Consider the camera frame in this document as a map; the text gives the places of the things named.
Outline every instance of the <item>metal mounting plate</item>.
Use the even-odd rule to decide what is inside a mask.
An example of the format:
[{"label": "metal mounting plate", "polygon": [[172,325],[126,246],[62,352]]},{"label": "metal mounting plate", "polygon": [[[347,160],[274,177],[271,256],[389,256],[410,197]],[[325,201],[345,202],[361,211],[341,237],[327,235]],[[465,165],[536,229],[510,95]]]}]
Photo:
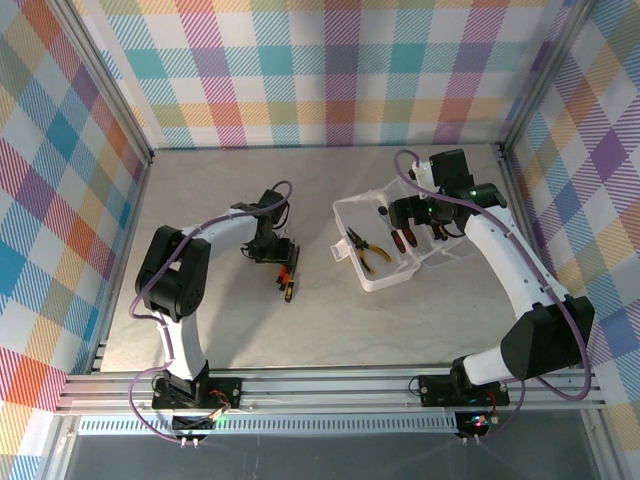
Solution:
[{"label": "metal mounting plate", "polygon": [[420,403],[423,407],[498,407],[509,405],[509,393],[500,383],[493,382],[458,396],[449,375],[421,375],[418,377]]},{"label": "metal mounting plate", "polygon": [[[227,396],[229,403],[231,403],[231,408],[238,408],[240,406],[240,392],[242,392],[241,378],[207,377],[201,381],[205,384],[200,388],[203,388],[207,394],[213,390],[218,390]],[[200,402],[198,408],[215,410],[220,408],[222,404],[217,396],[209,394]],[[158,378],[154,385],[151,408],[154,410],[193,410],[194,406],[192,402],[183,401],[179,396],[176,396],[173,390],[168,387],[164,378]]]}]

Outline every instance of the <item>clear plastic container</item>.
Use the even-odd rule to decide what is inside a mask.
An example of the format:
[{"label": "clear plastic container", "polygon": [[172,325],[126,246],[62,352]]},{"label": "clear plastic container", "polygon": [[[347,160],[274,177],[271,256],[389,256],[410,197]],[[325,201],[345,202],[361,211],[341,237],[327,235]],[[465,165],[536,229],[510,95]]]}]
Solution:
[{"label": "clear plastic container", "polygon": [[[416,226],[411,221],[411,230],[418,246],[412,248],[402,232],[398,231],[407,250],[406,253],[400,253],[391,237],[393,227],[388,221],[388,215],[380,215],[378,207],[387,207],[389,202],[415,194],[416,192],[401,179],[396,178],[384,188],[338,200],[333,204],[336,224],[342,239],[331,246],[331,252],[336,262],[351,258],[362,288],[367,292],[406,282],[422,265],[437,267],[459,260],[475,251],[474,245],[466,237],[449,238],[446,241],[435,240],[428,226]],[[384,249],[392,261],[387,262],[377,253],[365,250],[367,263],[375,274],[365,271],[360,264],[358,251],[347,236],[347,228],[354,230],[368,243]]]}]

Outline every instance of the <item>floor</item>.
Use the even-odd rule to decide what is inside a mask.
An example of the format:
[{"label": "floor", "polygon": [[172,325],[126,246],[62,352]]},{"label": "floor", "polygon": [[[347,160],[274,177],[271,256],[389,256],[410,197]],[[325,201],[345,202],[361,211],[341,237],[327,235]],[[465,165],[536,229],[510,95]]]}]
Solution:
[{"label": "floor", "polygon": [[[422,157],[455,146],[416,147]],[[301,245],[297,293],[286,304],[279,268],[239,249],[209,267],[198,310],[212,368],[439,363],[495,346],[515,323],[506,293],[479,252],[408,282],[365,292],[353,265],[336,263],[332,204],[394,179],[396,147],[160,151],[151,167],[103,371],[163,363],[151,322],[129,318],[133,282],[155,230],[191,226],[237,202],[257,201],[280,179],[293,182],[288,236]],[[505,192],[492,147],[466,145],[476,183]]]},{"label": "floor", "polygon": [[211,435],[199,449],[150,435],[78,435],[67,480],[514,480],[600,478],[578,411],[523,411],[490,441],[448,433]]}]

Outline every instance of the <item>needle-nose pliers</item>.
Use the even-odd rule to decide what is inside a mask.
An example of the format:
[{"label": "needle-nose pliers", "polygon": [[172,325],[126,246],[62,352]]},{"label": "needle-nose pliers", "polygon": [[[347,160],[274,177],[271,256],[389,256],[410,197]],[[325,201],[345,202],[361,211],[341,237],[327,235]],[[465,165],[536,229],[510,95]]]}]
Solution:
[{"label": "needle-nose pliers", "polygon": [[391,257],[387,252],[385,252],[382,248],[376,245],[372,245],[370,243],[365,242],[362,239],[362,237],[358,235],[356,232],[354,232],[350,227],[347,228],[347,235],[349,236],[349,239],[353,242],[353,246],[356,247],[356,250],[358,250],[358,256],[360,257],[360,263],[362,264],[362,268],[364,268],[371,275],[375,275],[376,271],[373,268],[371,268],[367,263],[367,260],[364,256],[365,249],[376,252],[377,254],[382,256],[382,258],[384,258],[387,262],[391,262]]}]

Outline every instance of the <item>colorful checkered pattern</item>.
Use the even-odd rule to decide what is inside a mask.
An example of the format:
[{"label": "colorful checkered pattern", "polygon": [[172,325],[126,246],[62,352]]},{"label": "colorful checkered pattern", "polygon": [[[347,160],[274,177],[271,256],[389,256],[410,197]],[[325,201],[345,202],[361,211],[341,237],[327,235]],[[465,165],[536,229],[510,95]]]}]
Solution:
[{"label": "colorful checkered pattern", "polygon": [[516,148],[545,263],[593,302],[589,344],[640,478],[640,2],[600,1]]},{"label": "colorful checkered pattern", "polygon": [[553,43],[558,38],[558,34],[562,31],[567,16],[571,12],[574,4],[575,0],[563,0],[562,6],[560,7],[560,10],[558,10],[556,17],[551,24],[551,28],[549,28],[549,31],[547,32],[547,36],[544,39],[544,42],[542,42],[542,45],[538,50],[535,59],[529,67],[529,73],[527,74],[525,81],[520,86],[520,91],[518,92],[517,97],[511,105],[511,110],[507,115],[507,120],[502,125],[502,129],[499,135],[499,141],[504,141],[507,138],[509,131],[513,127],[514,120],[518,117],[520,111],[522,110],[523,102],[529,92],[531,92],[534,83],[537,81],[540,69],[545,65],[548,55],[553,49]]},{"label": "colorful checkered pattern", "polygon": [[171,148],[494,142],[572,3],[75,1]]},{"label": "colorful checkered pattern", "polygon": [[35,474],[142,169],[45,0],[1,0],[0,479]]}]

